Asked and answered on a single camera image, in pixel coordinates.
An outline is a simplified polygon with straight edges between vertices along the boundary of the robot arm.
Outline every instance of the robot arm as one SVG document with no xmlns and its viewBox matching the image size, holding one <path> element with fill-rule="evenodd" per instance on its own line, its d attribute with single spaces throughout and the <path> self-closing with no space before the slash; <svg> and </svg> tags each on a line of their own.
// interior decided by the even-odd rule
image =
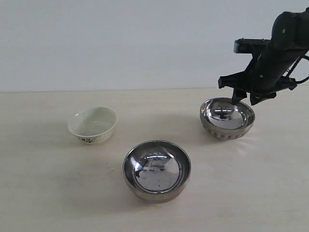
<svg viewBox="0 0 309 232">
<path fill-rule="evenodd" d="M 233 104 L 246 98 L 247 93 L 250 93 L 251 105 L 273 99 L 277 95 L 276 92 L 287 88 L 293 90 L 297 84 L 309 79 L 308 77 L 296 81 L 290 78 L 301 59 L 309 60 L 306 56 L 308 51 L 309 7 L 302 13 L 284 12 L 276 18 L 270 40 L 235 41 L 235 53 L 250 53 L 253 58 L 244 71 L 221 76 L 218 81 L 219 88 L 234 89 Z"/>
</svg>

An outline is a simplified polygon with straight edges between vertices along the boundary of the stainless steel bowl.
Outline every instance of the stainless steel bowl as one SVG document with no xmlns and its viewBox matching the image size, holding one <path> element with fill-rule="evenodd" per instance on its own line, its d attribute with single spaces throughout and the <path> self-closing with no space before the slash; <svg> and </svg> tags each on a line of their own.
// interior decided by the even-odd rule
<svg viewBox="0 0 309 232">
<path fill-rule="evenodd" d="M 176 198 L 186 186 L 191 162 L 174 143 L 147 141 L 134 147 L 123 163 L 126 184 L 135 195 L 149 203 Z"/>
<path fill-rule="evenodd" d="M 231 98 L 213 98 L 200 107 L 203 127 L 214 137 L 233 140 L 244 136 L 252 127 L 255 114 L 247 104 L 232 104 Z"/>
</svg>

